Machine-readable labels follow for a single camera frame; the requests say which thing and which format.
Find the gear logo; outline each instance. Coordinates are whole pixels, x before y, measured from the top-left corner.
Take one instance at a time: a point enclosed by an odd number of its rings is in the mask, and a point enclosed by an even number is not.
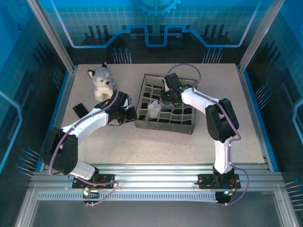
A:
[[[20,23],[26,19],[29,12],[29,6],[26,0],[0,0],[0,2],[1,5],[7,8],[17,22]]]
[[[176,5],[180,4],[180,0],[133,0],[137,9],[142,13],[147,13],[149,16],[162,15],[170,13],[171,9],[176,9]]]

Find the stuffed husky toy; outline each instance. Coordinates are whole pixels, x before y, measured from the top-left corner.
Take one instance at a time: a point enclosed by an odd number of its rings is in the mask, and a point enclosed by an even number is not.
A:
[[[104,102],[111,98],[114,92],[115,82],[110,75],[106,62],[94,70],[88,70],[90,78],[93,80],[95,99]]]

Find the grid organizer tray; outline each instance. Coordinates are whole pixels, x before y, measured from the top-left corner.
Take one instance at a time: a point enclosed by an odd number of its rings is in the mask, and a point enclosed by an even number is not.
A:
[[[174,131],[191,135],[195,128],[195,109],[187,104],[177,106],[165,105],[158,118],[149,118],[147,105],[155,100],[160,100],[163,89],[163,77],[144,75],[140,98],[137,106],[138,119],[135,126],[141,129]],[[180,79],[183,85],[194,85],[196,80]]]

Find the ventilation grille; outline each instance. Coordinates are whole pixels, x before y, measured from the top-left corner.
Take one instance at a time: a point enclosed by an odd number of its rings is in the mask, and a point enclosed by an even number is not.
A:
[[[92,195],[83,198],[83,192],[40,192],[38,200],[44,201],[98,201],[108,195],[109,192],[101,192],[100,197]],[[206,201],[217,202],[215,192],[115,192],[107,200],[109,201]]]

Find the metal frame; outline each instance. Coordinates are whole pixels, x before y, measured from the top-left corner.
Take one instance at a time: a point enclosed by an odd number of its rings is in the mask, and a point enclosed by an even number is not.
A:
[[[35,15],[37,16],[40,24],[45,30],[47,36],[54,45],[60,58],[62,59],[65,67],[71,73],[74,72],[74,66],[63,47],[58,35],[54,31],[53,27],[49,23],[43,8],[38,6],[34,0],[27,0],[32,7]],[[284,0],[274,0],[270,6],[266,16],[261,22],[251,44],[249,45],[243,59],[240,63],[240,80],[244,84],[244,94],[248,101],[250,112],[252,113],[252,119],[256,128],[256,132],[259,135],[259,141],[264,152],[264,156],[267,163],[264,164],[236,164],[237,166],[244,168],[250,175],[250,186],[248,191],[250,192],[268,192],[274,191],[277,201],[277,207],[279,209],[281,220],[284,226],[298,227],[299,223],[296,219],[294,210],[291,206],[289,196],[285,189],[283,178],[279,172],[273,172],[273,166],[271,163],[270,155],[266,148],[266,143],[262,135],[262,130],[258,124],[257,115],[253,108],[253,102],[249,95],[248,85],[245,82],[244,70],[255,53],[258,45],[260,44],[265,32],[271,25],[276,14],[279,12]],[[69,93],[71,86],[65,88],[65,94]],[[62,113],[65,110],[64,101],[60,104],[55,122],[59,124]],[[99,165],[96,166],[103,173],[111,173],[116,175],[116,180],[120,183],[117,193],[136,193],[137,195],[143,193],[187,193],[197,195],[197,193],[211,193],[214,190],[200,190],[194,183],[197,181],[198,174],[212,174],[213,165]],[[243,173],[236,171],[240,175],[243,191],[246,185],[246,177]],[[81,193],[81,190],[71,188],[72,182],[67,176],[59,175],[56,177],[49,176],[45,166],[43,166],[42,172],[34,173],[29,183],[28,191],[25,195],[21,211],[19,213],[16,226],[26,227],[30,226],[36,204],[38,200],[45,200],[45,196],[41,196],[43,193],[49,194],[50,197],[55,193],[60,194],[77,194]],[[108,193],[108,190],[102,190],[103,193]],[[67,200],[64,196],[59,197],[59,200]],[[68,200],[79,200],[79,197],[68,198]]]

